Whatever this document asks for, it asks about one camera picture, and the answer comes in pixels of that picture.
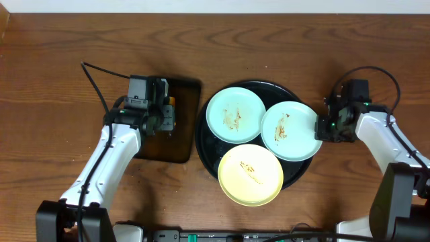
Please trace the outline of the orange green scrub sponge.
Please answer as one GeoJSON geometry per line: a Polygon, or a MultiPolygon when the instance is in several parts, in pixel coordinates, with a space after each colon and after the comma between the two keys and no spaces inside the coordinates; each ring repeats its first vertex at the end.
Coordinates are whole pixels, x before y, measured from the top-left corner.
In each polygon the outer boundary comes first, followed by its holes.
{"type": "Polygon", "coordinates": [[[169,98],[169,105],[175,106],[175,98],[174,97],[169,98]]]}

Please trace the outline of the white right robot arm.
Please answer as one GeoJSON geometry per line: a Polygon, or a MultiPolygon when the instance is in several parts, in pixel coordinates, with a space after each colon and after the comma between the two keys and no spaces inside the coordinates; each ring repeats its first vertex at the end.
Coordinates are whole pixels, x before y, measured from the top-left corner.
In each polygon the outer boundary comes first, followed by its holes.
{"type": "Polygon", "coordinates": [[[337,224],[336,232],[372,237],[374,241],[428,241],[429,160],[418,152],[385,106],[369,99],[326,99],[329,113],[315,124],[317,140],[361,140],[384,174],[368,216],[337,224]]]}

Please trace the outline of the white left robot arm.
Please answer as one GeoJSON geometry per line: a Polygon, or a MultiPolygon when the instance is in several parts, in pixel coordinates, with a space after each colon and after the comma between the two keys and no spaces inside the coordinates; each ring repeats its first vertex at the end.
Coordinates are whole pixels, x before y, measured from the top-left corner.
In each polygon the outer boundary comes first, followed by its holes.
{"type": "Polygon", "coordinates": [[[128,94],[103,118],[99,142],[81,174],[59,201],[43,201],[36,212],[37,241],[64,241],[76,228],[78,241],[144,241],[131,222],[113,225],[109,210],[120,180],[144,140],[175,127],[175,100],[159,77],[132,75],[128,94]]]}

